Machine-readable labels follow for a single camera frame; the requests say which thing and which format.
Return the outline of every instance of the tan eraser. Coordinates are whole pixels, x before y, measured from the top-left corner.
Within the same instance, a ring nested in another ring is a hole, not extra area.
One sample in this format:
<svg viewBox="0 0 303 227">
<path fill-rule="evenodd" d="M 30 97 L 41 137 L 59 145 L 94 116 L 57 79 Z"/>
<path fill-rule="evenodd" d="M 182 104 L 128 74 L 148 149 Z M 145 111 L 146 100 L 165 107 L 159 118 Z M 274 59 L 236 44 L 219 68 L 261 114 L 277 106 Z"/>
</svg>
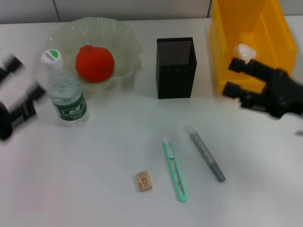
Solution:
<svg viewBox="0 0 303 227">
<path fill-rule="evenodd" d="M 152 189 L 152 182 L 147 171 L 136 174 L 136 178 L 141 192 Z"/>
</svg>

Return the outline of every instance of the marker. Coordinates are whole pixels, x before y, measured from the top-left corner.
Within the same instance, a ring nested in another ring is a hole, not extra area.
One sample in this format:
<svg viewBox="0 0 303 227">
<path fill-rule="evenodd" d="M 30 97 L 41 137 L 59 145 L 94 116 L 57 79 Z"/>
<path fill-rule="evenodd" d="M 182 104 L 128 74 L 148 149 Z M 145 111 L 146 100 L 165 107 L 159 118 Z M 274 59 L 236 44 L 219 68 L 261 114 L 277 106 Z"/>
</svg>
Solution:
<svg viewBox="0 0 303 227">
<path fill-rule="evenodd" d="M 195 146 L 199 150 L 200 154 L 202 155 L 205 162 L 208 164 L 209 168 L 212 170 L 213 174 L 217 178 L 219 182 L 223 182 L 226 180 L 225 176 L 221 172 L 217 162 L 207 149 L 206 145 L 203 143 L 201 137 L 197 133 L 197 131 L 191 126 L 187 125 L 185 127 L 186 131 L 188 131 L 189 136 L 191 137 L 192 141 L 194 142 Z"/>
</svg>

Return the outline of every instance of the pencil holder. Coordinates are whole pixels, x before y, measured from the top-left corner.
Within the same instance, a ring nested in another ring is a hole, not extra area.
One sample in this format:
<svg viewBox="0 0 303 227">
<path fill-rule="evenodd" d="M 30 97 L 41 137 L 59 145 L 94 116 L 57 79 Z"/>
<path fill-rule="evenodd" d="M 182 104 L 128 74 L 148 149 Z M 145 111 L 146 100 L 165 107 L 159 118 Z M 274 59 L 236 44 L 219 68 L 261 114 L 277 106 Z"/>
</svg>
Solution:
<svg viewBox="0 0 303 227">
<path fill-rule="evenodd" d="M 157 39 L 158 99 L 190 98 L 196 65 L 193 38 Z"/>
</svg>

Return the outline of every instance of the red tomato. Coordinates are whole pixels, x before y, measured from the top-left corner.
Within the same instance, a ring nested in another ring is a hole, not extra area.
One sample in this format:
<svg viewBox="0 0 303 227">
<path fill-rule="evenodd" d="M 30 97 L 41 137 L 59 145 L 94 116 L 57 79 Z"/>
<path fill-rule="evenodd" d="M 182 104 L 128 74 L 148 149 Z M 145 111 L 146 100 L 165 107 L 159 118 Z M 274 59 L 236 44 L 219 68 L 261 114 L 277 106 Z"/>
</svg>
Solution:
<svg viewBox="0 0 303 227">
<path fill-rule="evenodd" d="M 89 82 L 99 83 L 108 79 L 114 67 L 112 54 L 103 47 L 83 46 L 76 57 L 78 74 Z"/>
</svg>

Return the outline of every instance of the bottle cap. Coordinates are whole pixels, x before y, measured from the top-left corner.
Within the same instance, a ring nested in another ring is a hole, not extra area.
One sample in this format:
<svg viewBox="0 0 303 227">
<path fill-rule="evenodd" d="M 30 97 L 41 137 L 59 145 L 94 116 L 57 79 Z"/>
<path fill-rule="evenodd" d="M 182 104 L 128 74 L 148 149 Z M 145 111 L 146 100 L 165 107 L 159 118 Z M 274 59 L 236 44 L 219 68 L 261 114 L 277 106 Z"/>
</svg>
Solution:
<svg viewBox="0 0 303 227">
<path fill-rule="evenodd" d="M 210 166 L 210 169 L 212 170 L 213 174 L 217 178 L 219 182 L 223 182 L 226 180 L 225 176 L 221 172 L 221 169 L 219 168 L 218 164 L 215 163 L 214 165 Z"/>
<path fill-rule="evenodd" d="M 57 50 L 46 50 L 41 55 L 41 62 L 49 69 L 56 70 L 63 67 L 63 58 Z"/>
</svg>

